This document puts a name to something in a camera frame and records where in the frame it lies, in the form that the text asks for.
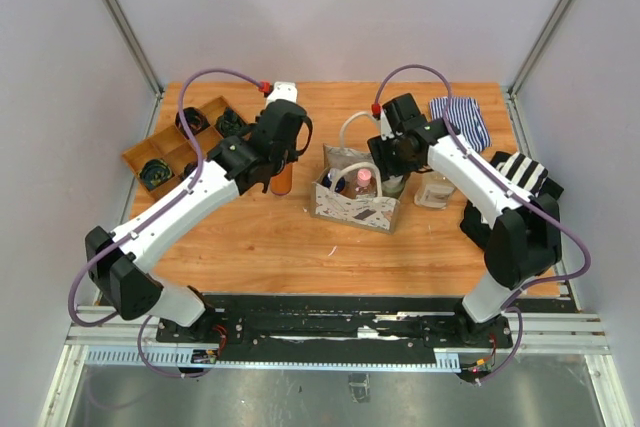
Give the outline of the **white lid green jar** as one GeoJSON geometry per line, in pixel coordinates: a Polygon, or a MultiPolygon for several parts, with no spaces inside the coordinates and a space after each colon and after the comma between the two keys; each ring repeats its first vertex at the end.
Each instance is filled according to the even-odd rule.
{"type": "Polygon", "coordinates": [[[406,187],[409,175],[404,176],[391,176],[388,180],[381,183],[382,194],[384,197],[399,199],[406,187]]]}

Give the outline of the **blue white striped cloth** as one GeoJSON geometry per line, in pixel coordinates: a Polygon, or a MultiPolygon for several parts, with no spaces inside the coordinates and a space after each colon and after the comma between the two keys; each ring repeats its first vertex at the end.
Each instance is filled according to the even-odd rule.
{"type": "Polygon", "coordinates": [[[447,102],[447,97],[437,97],[429,102],[431,119],[440,119],[447,113],[449,123],[458,133],[456,138],[464,138],[467,148],[478,153],[488,148],[491,138],[477,101],[472,97],[453,96],[451,105],[446,110],[447,102]]]}

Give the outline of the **black and white striped cloth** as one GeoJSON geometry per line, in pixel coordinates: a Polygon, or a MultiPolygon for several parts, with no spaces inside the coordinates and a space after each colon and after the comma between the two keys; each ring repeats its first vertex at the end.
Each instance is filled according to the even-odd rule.
{"type": "Polygon", "coordinates": [[[534,196],[539,194],[549,176],[543,164],[520,152],[509,154],[498,151],[490,164],[507,180],[534,196]]]}

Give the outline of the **white cap clear square bottle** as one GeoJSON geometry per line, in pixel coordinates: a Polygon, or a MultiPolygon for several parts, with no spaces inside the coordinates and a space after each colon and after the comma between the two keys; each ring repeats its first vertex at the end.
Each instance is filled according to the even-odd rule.
{"type": "Polygon", "coordinates": [[[445,209],[454,194],[454,184],[436,171],[422,175],[421,185],[414,195],[414,204],[419,207],[445,209]]]}

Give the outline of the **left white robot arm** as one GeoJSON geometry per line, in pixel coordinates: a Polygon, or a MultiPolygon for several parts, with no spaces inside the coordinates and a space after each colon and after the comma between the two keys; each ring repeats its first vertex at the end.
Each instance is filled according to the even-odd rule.
{"type": "Polygon", "coordinates": [[[152,271],[204,218],[255,185],[267,188],[304,154],[296,145],[298,134],[313,124],[297,97],[295,84],[276,83],[247,135],[222,139],[184,181],[134,219],[86,235],[88,277],[122,319],[164,318],[195,343],[212,335],[215,311],[202,295],[152,271]]]}

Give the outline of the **orange bottle blue cap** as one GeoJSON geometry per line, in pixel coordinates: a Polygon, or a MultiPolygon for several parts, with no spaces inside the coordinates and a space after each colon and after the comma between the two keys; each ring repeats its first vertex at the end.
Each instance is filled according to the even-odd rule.
{"type": "Polygon", "coordinates": [[[270,190],[276,196],[288,195],[292,189],[293,164],[288,163],[270,182],[270,190]]]}

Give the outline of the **patterned canvas tote bag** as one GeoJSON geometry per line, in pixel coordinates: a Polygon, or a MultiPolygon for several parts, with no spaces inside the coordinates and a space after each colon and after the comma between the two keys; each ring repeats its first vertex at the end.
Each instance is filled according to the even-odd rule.
{"type": "Polygon", "coordinates": [[[324,168],[311,184],[310,215],[391,234],[399,217],[405,179],[399,177],[386,186],[372,155],[346,146],[347,128],[359,118],[375,120],[367,112],[357,112],[342,124],[339,145],[323,145],[324,168]]]}

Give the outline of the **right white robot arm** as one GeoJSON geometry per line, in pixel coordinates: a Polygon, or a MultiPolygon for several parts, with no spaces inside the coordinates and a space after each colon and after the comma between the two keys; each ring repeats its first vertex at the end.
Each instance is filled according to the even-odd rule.
{"type": "Polygon", "coordinates": [[[451,124],[427,120],[410,94],[375,104],[372,113],[380,133],[367,145],[383,179],[429,167],[452,182],[488,224],[487,272],[463,297],[452,324],[460,344],[477,346],[511,296],[560,260],[558,203],[508,180],[451,124]]]}

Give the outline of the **blue collar orange spray bottle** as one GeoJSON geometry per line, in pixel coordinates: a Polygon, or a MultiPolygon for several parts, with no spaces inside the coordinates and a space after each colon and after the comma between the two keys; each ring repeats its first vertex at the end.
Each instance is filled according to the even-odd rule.
{"type": "Polygon", "coordinates": [[[339,170],[330,169],[323,177],[321,185],[327,189],[333,188],[335,193],[342,194],[347,187],[347,181],[344,176],[339,176],[339,173],[339,170]]]}

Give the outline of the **pink cap clear bottle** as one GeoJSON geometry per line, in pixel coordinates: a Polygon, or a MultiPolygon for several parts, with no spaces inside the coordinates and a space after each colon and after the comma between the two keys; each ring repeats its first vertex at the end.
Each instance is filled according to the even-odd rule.
{"type": "Polygon", "coordinates": [[[376,196],[376,181],[372,171],[367,168],[359,169],[355,176],[352,197],[354,199],[364,199],[375,198],[376,196]]]}

